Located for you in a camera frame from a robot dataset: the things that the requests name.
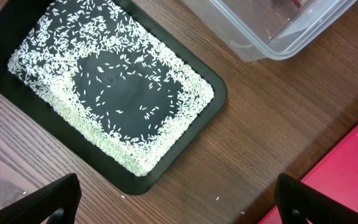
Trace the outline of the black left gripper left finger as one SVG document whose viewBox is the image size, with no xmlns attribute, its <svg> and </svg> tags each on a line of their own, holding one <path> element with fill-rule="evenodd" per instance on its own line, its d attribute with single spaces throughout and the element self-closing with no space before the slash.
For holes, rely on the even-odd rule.
<svg viewBox="0 0 358 224">
<path fill-rule="evenodd" d="M 0 223 L 74 223 L 80 200 L 80 181 L 67 174 L 1 209 Z"/>
</svg>

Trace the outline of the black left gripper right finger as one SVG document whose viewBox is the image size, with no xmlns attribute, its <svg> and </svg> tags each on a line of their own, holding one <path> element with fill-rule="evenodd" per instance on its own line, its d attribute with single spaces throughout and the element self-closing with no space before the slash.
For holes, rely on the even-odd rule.
<svg viewBox="0 0 358 224">
<path fill-rule="evenodd" d="M 358 213 L 287 174 L 280 174 L 275 202 L 283 224 L 358 223 Z"/>
</svg>

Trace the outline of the white rice pile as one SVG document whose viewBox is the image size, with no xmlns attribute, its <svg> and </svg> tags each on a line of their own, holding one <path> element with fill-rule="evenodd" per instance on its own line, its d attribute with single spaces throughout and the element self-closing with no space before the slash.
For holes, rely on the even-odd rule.
<svg viewBox="0 0 358 224">
<path fill-rule="evenodd" d="M 8 70 L 87 141 L 147 175 L 213 87 L 113 1 L 53 1 Z"/>
</svg>

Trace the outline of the red snack wrapper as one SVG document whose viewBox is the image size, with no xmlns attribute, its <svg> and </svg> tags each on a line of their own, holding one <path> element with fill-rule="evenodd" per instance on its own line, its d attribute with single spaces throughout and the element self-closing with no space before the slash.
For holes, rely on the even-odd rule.
<svg viewBox="0 0 358 224">
<path fill-rule="evenodd" d="M 307 0 L 290 0 L 298 9 L 302 8 Z"/>
</svg>

